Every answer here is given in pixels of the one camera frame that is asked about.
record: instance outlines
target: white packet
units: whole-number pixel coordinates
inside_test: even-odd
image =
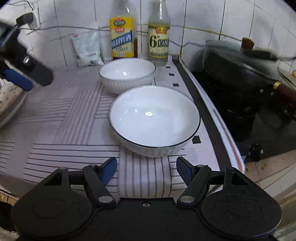
[[[72,36],[79,67],[104,64],[98,31],[87,31]]]

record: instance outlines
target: pot lid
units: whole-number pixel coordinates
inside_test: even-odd
[[[247,57],[243,54],[241,46],[236,43],[207,40],[206,46],[210,51],[238,66],[250,69],[271,80],[278,81],[281,79],[277,71],[277,62]]]

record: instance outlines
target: yellow label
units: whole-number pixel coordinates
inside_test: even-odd
[[[110,19],[112,56],[118,58],[134,57],[133,18]]]
[[[149,25],[149,56],[165,58],[168,56],[169,26]]]

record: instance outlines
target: glass bottle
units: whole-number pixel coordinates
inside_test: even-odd
[[[137,12],[129,0],[113,0],[110,12],[113,59],[138,57]]]
[[[156,67],[165,66],[168,62],[170,33],[170,16],[165,0],[156,0],[148,24],[148,60]]]

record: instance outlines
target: white ceramic bowl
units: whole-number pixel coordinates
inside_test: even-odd
[[[117,97],[109,119],[124,146],[149,157],[178,152],[200,126],[191,99],[175,89],[154,85],[135,87]]]
[[[123,58],[102,66],[99,74],[103,85],[114,94],[140,85],[154,83],[155,65],[140,58]]]

